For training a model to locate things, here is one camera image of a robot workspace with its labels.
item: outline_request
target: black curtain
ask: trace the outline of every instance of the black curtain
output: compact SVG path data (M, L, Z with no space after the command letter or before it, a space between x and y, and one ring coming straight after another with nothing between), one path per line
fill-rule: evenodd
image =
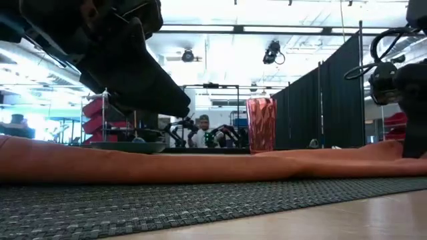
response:
M318 69L276 93L276 148L303 149L320 140Z
M325 147L365 145L364 99L361 79L344 74L360 65L359 37L346 41L320 67Z

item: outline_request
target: woven mat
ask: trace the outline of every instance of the woven mat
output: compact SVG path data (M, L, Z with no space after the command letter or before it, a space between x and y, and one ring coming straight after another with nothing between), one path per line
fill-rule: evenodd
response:
M0 239L95 239L427 189L427 177L0 186Z

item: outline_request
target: person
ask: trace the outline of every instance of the person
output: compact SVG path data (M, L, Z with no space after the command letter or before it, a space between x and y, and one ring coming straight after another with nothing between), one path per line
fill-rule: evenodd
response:
M197 148L207 148L205 142L205 133L209 132L209 117L206 114L203 114L199 117L199 130L193 137L188 139L188 145L190 147ZM221 131L216 133L214 137L214 141L216 142L216 147L220 147L218 144L218 140L224 137L224 134Z

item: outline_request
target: table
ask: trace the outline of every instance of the table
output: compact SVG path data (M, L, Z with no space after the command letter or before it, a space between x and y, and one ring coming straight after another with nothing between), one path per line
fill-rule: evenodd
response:
M427 239L426 202L417 191L109 239Z

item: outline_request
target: orange fabric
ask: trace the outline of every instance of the orange fabric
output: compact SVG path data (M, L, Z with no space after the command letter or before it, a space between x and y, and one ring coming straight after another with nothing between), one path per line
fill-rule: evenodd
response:
M426 160L401 159L401 153L401 144L388 141L360 149L252 156L143 155L0 136L0 182L217 183L427 175Z

